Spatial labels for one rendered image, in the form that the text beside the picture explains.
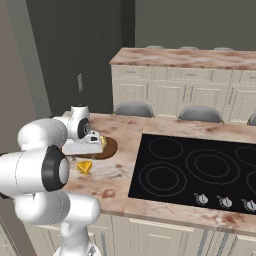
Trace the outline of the brown oval cutting board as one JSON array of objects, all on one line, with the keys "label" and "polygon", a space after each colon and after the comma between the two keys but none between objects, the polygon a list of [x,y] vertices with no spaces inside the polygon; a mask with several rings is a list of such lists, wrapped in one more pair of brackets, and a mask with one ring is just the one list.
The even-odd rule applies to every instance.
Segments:
[{"label": "brown oval cutting board", "polygon": [[102,153],[97,154],[75,154],[75,157],[84,158],[84,159],[95,159],[95,160],[104,160],[111,158],[118,149],[117,141],[110,137],[106,138],[106,146],[103,148]]}]

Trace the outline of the black glass hob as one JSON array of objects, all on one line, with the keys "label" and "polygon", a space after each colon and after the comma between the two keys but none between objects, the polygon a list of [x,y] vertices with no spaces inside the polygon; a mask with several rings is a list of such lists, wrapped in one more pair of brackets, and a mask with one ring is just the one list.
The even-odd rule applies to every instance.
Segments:
[{"label": "black glass hob", "polygon": [[[197,194],[205,194],[206,205]],[[130,198],[252,214],[256,203],[256,144],[144,134],[132,176]],[[220,205],[218,196],[232,201]]]}]

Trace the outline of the yellow cheese wedge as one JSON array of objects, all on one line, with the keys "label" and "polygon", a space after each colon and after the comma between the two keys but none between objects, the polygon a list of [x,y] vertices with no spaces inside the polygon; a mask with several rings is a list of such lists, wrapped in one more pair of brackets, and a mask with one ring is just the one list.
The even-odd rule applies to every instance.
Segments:
[{"label": "yellow cheese wedge", "polygon": [[91,161],[81,161],[76,163],[76,169],[83,175],[87,175],[92,168]]}]

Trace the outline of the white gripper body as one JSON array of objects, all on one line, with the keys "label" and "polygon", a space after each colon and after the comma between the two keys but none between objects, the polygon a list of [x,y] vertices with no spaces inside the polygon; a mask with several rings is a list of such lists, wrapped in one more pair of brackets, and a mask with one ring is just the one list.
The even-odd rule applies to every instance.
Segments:
[{"label": "white gripper body", "polygon": [[97,154],[103,152],[103,146],[100,141],[92,141],[88,143],[84,140],[80,142],[74,142],[73,140],[68,140],[62,146],[62,152],[65,155],[87,155],[87,154]]}]

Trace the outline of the silver hob knob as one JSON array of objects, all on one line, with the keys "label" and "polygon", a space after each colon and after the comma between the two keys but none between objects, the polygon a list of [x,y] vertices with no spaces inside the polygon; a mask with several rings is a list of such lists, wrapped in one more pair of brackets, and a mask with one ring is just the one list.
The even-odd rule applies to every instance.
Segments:
[{"label": "silver hob knob", "polygon": [[208,198],[205,194],[197,194],[196,201],[198,204],[206,205],[208,203]]},{"label": "silver hob knob", "polygon": [[232,201],[228,197],[218,196],[219,203],[224,208],[230,208],[232,206]]},{"label": "silver hob knob", "polygon": [[245,200],[242,199],[243,205],[246,210],[255,212],[256,211],[256,203],[253,200]]}]

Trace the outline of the cream island cupboard run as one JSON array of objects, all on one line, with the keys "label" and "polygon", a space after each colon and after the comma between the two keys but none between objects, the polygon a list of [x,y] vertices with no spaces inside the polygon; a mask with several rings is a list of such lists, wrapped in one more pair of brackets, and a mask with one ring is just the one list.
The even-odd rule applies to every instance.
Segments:
[{"label": "cream island cupboard run", "polygon": [[176,119],[187,106],[208,106],[226,123],[256,112],[256,71],[112,65],[113,104],[142,101],[157,117]]}]

